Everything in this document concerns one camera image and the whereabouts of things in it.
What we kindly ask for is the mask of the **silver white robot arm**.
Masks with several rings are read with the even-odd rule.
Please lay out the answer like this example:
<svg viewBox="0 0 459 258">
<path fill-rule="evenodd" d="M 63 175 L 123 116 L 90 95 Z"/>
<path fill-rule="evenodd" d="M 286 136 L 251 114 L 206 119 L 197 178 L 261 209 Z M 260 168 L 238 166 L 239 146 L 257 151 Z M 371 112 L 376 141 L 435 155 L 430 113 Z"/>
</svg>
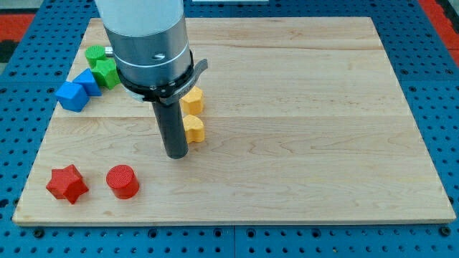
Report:
<svg viewBox="0 0 459 258">
<path fill-rule="evenodd" d="M 194 64 L 182 0 L 95 0 L 124 88 L 140 101 L 178 102 L 208 68 Z"/>
</svg>

